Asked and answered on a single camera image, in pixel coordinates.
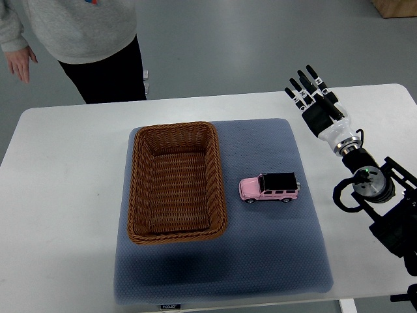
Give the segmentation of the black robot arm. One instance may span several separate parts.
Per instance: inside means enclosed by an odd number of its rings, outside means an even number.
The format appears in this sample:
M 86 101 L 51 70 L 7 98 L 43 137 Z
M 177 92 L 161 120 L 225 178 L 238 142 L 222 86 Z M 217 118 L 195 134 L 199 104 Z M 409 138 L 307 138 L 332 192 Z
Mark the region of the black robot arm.
M 351 126 L 347 108 L 311 65 L 297 74 L 285 92 L 311 133 L 351 173 L 334 187 L 333 202 L 346 213 L 366 212 L 373 220 L 373 236 L 416 276 L 416 177 L 390 157 L 382 165 L 376 162 L 364 148 L 363 129 Z

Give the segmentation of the person's bare hand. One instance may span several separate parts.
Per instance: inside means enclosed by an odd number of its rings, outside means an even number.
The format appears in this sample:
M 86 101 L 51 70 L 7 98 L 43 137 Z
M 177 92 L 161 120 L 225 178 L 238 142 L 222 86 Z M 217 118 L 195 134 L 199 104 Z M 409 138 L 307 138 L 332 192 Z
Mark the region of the person's bare hand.
M 36 55 L 30 46 L 13 52 L 5 52 L 5 59 L 10 73 L 16 75 L 23 83 L 30 82 L 30 63 L 38 63 Z

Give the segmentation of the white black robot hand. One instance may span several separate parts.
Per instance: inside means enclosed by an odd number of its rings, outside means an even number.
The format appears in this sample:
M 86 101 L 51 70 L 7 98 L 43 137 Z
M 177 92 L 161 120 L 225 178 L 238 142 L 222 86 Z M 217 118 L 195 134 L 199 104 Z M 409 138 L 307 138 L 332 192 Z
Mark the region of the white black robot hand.
M 337 96 L 329 90 L 313 67 L 306 65 L 306 70 L 317 86 L 301 70 L 297 70 L 298 79 L 303 87 L 294 78 L 290 78 L 289 82 L 300 98 L 288 87 L 284 91 L 302 112 L 302 118 L 308 128 L 314 136 L 326 142 L 333 153 L 348 153 L 358 149 L 359 135 L 351 128 L 351 116 L 346 108 L 337 101 Z

